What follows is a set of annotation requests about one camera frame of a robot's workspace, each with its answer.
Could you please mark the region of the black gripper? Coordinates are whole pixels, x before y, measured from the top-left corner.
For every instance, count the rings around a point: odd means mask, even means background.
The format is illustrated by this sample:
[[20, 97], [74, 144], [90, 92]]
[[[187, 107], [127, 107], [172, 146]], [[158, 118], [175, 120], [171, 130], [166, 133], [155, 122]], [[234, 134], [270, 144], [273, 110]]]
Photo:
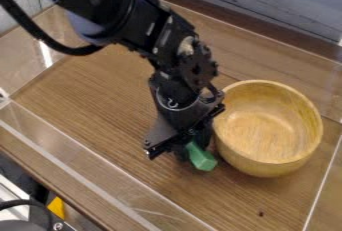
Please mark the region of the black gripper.
[[190, 142], [202, 151], [210, 147], [212, 121], [224, 110], [223, 92], [208, 84], [208, 93], [204, 96], [196, 94], [188, 104], [172, 106], [171, 98], [162, 93], [163, 85], [170, 86], [168, 90], [186, 89], [178, 81], [167, 80], [158, 73], [151, 76], [148, 86], [158, 117], [147, 134], [143, 149], [151, 160], [166, 152], [171, 152], [179, 160], [188, 160], [186, 146]]

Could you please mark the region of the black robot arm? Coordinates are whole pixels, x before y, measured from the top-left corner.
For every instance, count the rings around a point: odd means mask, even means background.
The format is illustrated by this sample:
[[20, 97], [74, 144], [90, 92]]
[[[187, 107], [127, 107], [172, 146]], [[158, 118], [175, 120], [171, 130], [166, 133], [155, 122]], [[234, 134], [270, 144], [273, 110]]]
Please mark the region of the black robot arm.
[[218, 62], [194, 25], [160, 0], [52, 1], [67, 11], [72, 28], [88, 45], [63, 45], [31, 21], [25, 29], [64, 54], [87, 55], [119, 44], [148, 61], [158, 118], [143, 149], [151, 159], [171, 152], [188, 160], [191, 146], [207, 149], [212, 119], [224, 110], [223, 92], [212, 85]]

